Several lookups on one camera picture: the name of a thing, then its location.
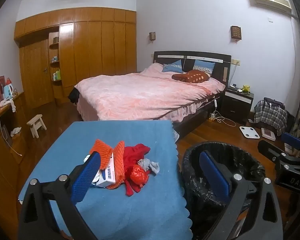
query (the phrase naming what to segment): blue tablecloth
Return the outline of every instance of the blue tablecloth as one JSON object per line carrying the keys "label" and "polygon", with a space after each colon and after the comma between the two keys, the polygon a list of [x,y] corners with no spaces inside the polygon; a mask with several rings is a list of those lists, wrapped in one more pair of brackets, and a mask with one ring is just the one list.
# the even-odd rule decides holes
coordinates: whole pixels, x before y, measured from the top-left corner
{"label": "blue tablecloth", "polygon": [[[89,188],[77,208],[98,239],[189,240],[191,220],[178,175],[178,152],[170,121],[96,121],[73,123],[51,146],[34,168],[19,199],[24,198],[30,179],[54,181],[83,163],[98,138],[114,147],[138,143],[151,148],[146,158],[159,162],[160,173],[150,175],[139,193],[125,195],[125,186],[115,190]],[[51,201],[60,229],[69,234],[55,201]]]}

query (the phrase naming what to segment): wooden stool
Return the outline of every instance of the wooden stool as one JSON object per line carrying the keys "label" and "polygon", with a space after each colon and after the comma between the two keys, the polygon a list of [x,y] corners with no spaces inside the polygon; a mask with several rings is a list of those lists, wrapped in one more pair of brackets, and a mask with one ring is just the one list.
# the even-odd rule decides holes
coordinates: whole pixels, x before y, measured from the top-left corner
{"label": "wooden stool", "polygon": [[40,127],[42,127],[43,129],[47,129],[47,127],[45,126],[44,122],[42,121],[42,114],[37,114],[34,118],[32,118],[29,122],[27,122],[27,125],[32,125],[32,127],[30,128],[31,133],[32,133],[32,137],[34,138],[34,136],[36,136],[37,138],[39,138],[39,134],[38,134],[38,129]]}

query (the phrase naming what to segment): air conditioner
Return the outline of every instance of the air conditioner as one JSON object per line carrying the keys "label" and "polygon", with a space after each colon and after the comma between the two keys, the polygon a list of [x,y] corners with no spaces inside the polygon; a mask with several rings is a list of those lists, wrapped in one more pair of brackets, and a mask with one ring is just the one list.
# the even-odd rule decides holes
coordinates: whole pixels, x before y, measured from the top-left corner
{"label": "air conditioner", "polygon": [[291,13],[291,5],[288,0],[255,0],[258,4],[265,4],[270,7]]}

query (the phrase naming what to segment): plaid bag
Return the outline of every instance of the plaid bag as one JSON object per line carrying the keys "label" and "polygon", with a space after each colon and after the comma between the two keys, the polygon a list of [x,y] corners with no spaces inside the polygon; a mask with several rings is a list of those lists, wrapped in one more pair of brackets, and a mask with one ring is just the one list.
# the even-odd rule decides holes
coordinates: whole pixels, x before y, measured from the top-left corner
{"label": "plaid bag", "polygon": [[287,128],[288,113],[280,106],[273,106],[264,99],[260,100],[254,107],[254,123],[264,122],[277,130],[280,136]]}

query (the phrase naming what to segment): polka dot pillow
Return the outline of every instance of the polka dot pillow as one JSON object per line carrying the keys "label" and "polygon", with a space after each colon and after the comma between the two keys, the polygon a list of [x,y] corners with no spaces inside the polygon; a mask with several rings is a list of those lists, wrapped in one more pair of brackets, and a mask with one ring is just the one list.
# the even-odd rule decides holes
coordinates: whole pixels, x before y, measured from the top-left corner
{"label": "polka dot pillow", "polygon": [[174,74],[172,79],[187,82],[187,83],[201,83],[207,81],[210,78],[210,74],[200,70],[190,70],[186,74]]}

